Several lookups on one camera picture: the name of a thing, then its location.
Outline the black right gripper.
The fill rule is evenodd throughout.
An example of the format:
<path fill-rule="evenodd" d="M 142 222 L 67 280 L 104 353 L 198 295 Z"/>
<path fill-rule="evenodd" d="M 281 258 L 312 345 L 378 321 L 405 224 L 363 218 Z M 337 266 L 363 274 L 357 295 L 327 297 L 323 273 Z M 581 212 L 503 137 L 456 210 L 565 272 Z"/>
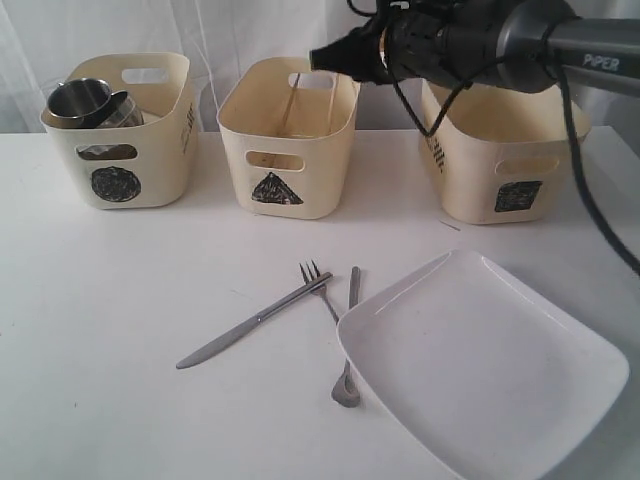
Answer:
<path fill-rule="evenodd" d="M 327 71 L 359 83 L 389 85 L 396 81 L 425 79 L 449 83 L 444 59 L 440 18 L 413 9 L 394 9 L 384 33 L 384 59 L 380 54 L 380 32 L 365 27 L 352 29 L 336 41 L 309 52 L 312 71 Z"/>

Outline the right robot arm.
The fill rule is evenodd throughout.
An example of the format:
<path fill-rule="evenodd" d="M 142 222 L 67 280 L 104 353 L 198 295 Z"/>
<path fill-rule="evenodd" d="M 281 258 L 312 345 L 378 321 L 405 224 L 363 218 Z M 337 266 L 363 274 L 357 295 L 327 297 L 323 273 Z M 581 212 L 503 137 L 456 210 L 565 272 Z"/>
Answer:
<path fill-rule="evenodd" d="M 376 85 L 420 78 L 539 93 L 564 74 L 637 96 L 639 22 L 582 18 L 565 1 L 380 1 L 364 25 L 309 61 Z"/>

